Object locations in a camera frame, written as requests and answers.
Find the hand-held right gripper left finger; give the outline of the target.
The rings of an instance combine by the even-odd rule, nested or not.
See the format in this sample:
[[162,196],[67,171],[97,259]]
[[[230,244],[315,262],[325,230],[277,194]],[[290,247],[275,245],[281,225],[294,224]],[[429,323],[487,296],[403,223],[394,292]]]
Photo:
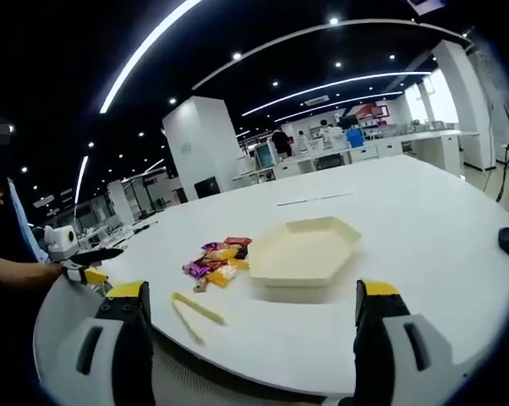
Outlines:
[[59,278],[41,306],[41,385],[57,405],[153,405],[150,289]]

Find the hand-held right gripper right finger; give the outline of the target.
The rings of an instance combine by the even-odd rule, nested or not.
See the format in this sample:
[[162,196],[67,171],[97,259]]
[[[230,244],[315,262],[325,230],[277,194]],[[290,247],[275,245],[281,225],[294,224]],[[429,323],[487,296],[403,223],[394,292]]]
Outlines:
[[479,351],[455,363],[449,341],[389,283],[357,281],[355,326],[355,405],[445,405],[484,360]]

